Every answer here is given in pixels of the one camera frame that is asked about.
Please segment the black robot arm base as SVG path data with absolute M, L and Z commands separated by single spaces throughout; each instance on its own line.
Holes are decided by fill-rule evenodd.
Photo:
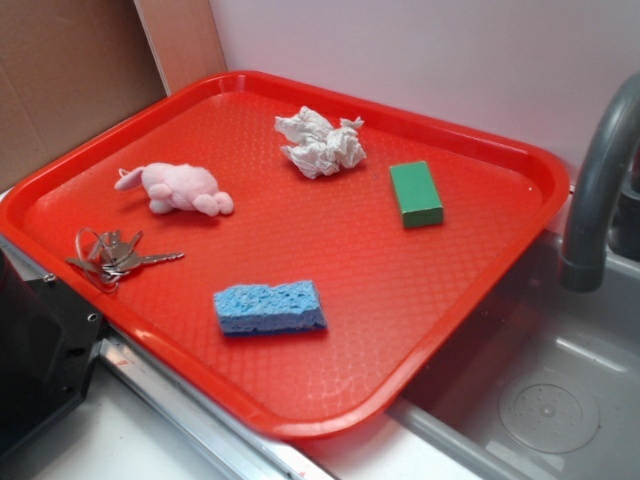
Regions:
M 86 398 L 101 312 L 61 280 L 25 280 L 1 256 L 1 459 Z

